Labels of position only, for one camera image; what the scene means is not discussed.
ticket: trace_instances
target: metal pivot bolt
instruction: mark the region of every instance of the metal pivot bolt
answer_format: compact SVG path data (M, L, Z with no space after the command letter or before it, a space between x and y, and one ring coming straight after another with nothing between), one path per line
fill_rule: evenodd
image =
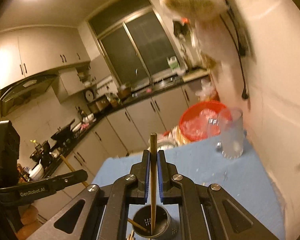
M174 175L172 176L172 178L173 178L174 180L176 180L176 181L179 181L179 180L182 180L182 179L183 179L183 177L182 177L181 174L174 174Z
M211 184L211 189L214 191L218 191L221 189L221 186L217 183L213 183L213 184Z
M136 179L136 176L135 175L133 175L133 174L128 174L128 175L126 175L126 180L135 180Z
M89 192L94 192L94 191L96 191L98 189L98 185L96 185L96 184L90 184L89 186L87 186L87 190L89 191Z

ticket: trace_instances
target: range hood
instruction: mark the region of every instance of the range hood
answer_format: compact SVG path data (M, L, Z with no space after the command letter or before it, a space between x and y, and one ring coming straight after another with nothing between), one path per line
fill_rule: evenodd
M38 75L15 83L0 98L0 119L45 93L56 77L58 75Z

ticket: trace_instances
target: translucent cup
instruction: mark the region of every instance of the translucent cup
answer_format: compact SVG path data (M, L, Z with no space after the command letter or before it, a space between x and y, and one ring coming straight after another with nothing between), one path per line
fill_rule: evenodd
M209 120L208 137L220 131L221 141L217 146L222 148L222 155L227 159L238 158L243 153L243 118L240 108L226 108L219 112L218 119Z

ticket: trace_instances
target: black power cord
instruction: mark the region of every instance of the black power cord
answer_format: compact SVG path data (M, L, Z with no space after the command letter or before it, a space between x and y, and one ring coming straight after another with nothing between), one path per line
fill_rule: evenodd
M220 15L220 18L221 18L223 24L225 25L226 29L228 30L228 32L229 32L229 34L230 34L230 36L231 36L231 39L232 39L232 41L233 41L233 43L234 43L235 49L237 50L237 54L238 54L238 58L239 58L239 63L240 63L240 68L241 68L242 79L243 79L243 91L242 91L241 98L244 99L244 100L247 100L247 99L249 98L249 95L248 95L248 93L247 93L246 80L245 80L245 78L244 78L244 73L243 73L243 68L242 68L242 62L241 62L241 56L240 56L240 51L239 51L239 48L242 48L242 46L241 46L241 44L240 44L238 30L237 30L237 28L236 28L236 26L235 26L235 24L234 24L234 21L233 21L232 17L230 16L229 12L228 12L228 15L229 15L229 17L230 17L230 19L231 19L231 21L232 21L232 23L233 23L233 25L234 25L235 33L236 33L237 39L238 39L238 46L237 46L237 44L236 44L236 42L235 42L235 40L234 40L234 37L232 36L232 33L231 33L231 31L230 31L228 25L226 24L226 22L224 21L224 19L222 18L221 15Z

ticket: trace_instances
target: blue tabletop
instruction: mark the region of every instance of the blue tabletop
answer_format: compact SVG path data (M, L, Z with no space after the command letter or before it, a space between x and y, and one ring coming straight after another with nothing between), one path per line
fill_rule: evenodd
M189 177L196 184L205 186L212 183L220 184L279 240L284 240L284 219L279 201L271 186L271 180L251 144L245 139L242 156L228 160L216 152L214 141L215 138L211 138L167 150L165 151L166 160L176 165L178 173ZM141 157L142 155L138 154L125 158L107 159L93 183L100 187L114 183L117 178L129 174L131 166L141 162ZM159 192L157 192L157 204L161 204ZM129 217L131 219L140 207L140 205L130 205ZM164 207L174 219L179 220L178 205L165 205ZM127 235L131 233L131 230L132 227L128 224ZM144 239L138 235L135 235L135 238L136 240Z

